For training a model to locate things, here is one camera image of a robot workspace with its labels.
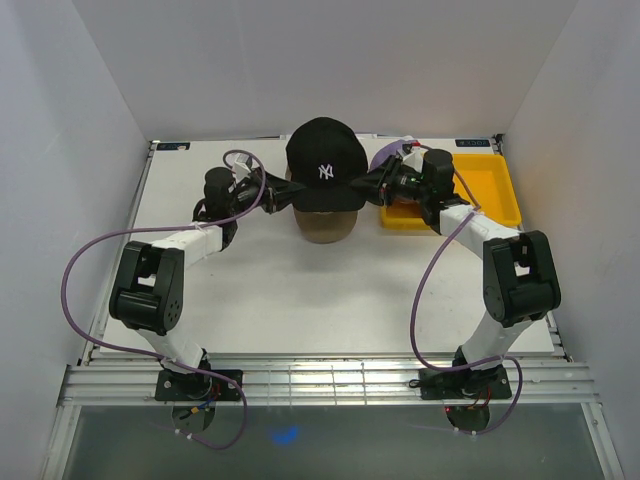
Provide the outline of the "purple baseball cap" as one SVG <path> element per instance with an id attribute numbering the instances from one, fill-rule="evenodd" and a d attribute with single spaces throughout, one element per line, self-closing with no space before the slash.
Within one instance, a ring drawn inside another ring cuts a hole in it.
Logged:
<path id="1" fill-rule="evenodd" d="M 411 136 L 405 136 L 385 145 L 378 150 L 371 159 L 369 170 L 375 170 L 381 166 L 390 156 L 395 156 L 404 145 L 413 145 L 417 140 Z"/>

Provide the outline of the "beige baseball cap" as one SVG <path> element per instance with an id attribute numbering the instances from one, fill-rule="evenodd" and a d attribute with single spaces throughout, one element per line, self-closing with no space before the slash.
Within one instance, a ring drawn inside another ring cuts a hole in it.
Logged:
<path id="1" fill-rule="evenodd" d="M 358 218 L 357 211 L 302 212 L 294 209 L 293 212 L 302 237 L 314 244 L 330 244 L 346 239 Z"/>

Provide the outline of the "black baseball cap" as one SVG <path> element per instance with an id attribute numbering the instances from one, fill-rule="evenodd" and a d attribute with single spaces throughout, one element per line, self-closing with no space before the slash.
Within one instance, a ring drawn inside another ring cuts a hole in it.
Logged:
<path id="1" fill-rule="evenodd" d="M 307 213 L 359 211 L 365 200 L 350 183 L 368 172 L 366 152 L 346 124 L 318 117 L 298 127 L 286 147 L 291 181 L 303 186 L 293 207 Z"/>

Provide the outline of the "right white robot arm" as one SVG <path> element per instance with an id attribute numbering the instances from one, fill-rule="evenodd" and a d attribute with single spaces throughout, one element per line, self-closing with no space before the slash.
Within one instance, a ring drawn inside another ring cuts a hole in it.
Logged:
<path id="1" fill-rule="evenodd" d="M 559 306 L 561 291 L 547 236 L 488 218 L 474 195 L 456 193 L 462 181 L 450 152 L 416 145 L 389 156 L 350 187 L 379 206 L 398 198 L 416 203 L 424 223 L 444 238 L 438 255 L 458 242 L 481 260 L 485 312 L 475 331 L 458 348 L 452 366 L 419 360 L 432 371 L 452 375 L 458 394 L 474 397 L 488 384 L 486 371 L 501 366 L 519 336 Z"/>

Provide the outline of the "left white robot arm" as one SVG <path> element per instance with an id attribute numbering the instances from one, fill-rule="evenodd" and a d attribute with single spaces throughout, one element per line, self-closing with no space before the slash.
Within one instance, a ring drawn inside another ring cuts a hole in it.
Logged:
<path id="1" fill-rule="evenodd" d="M 231 244 L 241 213 L 252 206 L 278 212 L 303 190 L 302 184 L 259 168 L 237 177 L 228 168 L 215 167 L 205 174 L 204 198 L 196 203 L 188 230 L 125 245 L 109 315 L 143 337 L 163 368 L 179 374 L 177 386 L 188 398 L 205 397 L 212 376 L 203 365 L 206 350 L 176 328 L 184 310 L 186 270 Z"/>

